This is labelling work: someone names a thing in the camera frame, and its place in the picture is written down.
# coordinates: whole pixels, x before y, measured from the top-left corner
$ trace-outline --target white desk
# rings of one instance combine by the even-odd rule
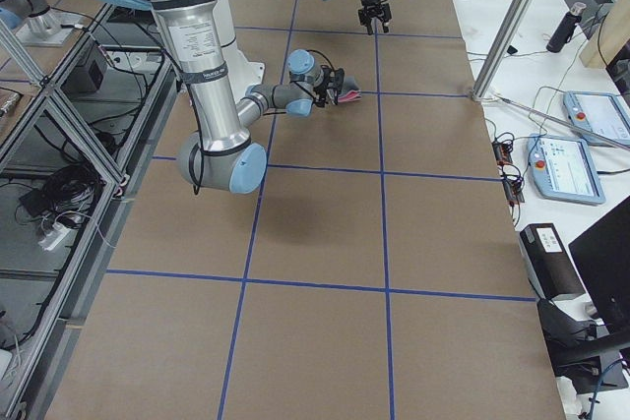
[[[453,0],[459,18],[467,51],[487,53],[503,21],[512,0]],[[548,39],[555,31],[568,7],[563,0],[534,0],[512,45],[527,54],[545,51]],[[542,53],[524,57],[508,57],[503,60],[492,88],[505,97],[525,105],[532,105],[536,92],[541,86],[561,90],[591,90],[618,93],[605,70],[587,69],[577,57],[585,45],[585,36],[576,34],[574,39],[560,53]],[[470,59],[483,56],[470,55]],[[482,61],[471,61],[472,73],[476,76]],[[566,78],[566,71],[571,66]],[[566,118],[562,108],[562,94],[554,96],[553,90],[543,90],[536,102],[536,109],[556,117]],[[484,104],[486,118],[497,127],[497,134],[512,132],[516,137],[526,137],[538,133],[539,126],[531,121],[527,113],[502,102]],[[547,122],[545,128],[551,135],[574,136],[562,126]],[[488,124],[490,134],[492,125]],[[527,140],[517,140],[512,153],[514,162],[524,171],[527,164]],[[598,170],[617,170],[630,167],[630,152],[608,148],[590,148]],[[606,202],[600,206],[562,203],[540,197],[530,173],[526,176],[524,190],[525,203],[521,205],[521,217],[517,225],[520,231],[529,223],[553,222],[565,245],[580,235],[601,216],[615,207],[630,194],[630,173],[616,176],[601,176]],[[564,303],[561,307],[576,319],[584,320],[584,302],[588,297]],[[581,400],[588,411],[588,396]],[[601,404],[596,407],[594,418],[606,420],[627,420],[630,411],[630,390],[614,390],[600,393]]]

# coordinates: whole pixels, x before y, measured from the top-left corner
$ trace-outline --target black box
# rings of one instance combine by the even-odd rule
[[[553,223],[536,223],[520,233],[530,281],[550,300],[572,300],[586,291]]]

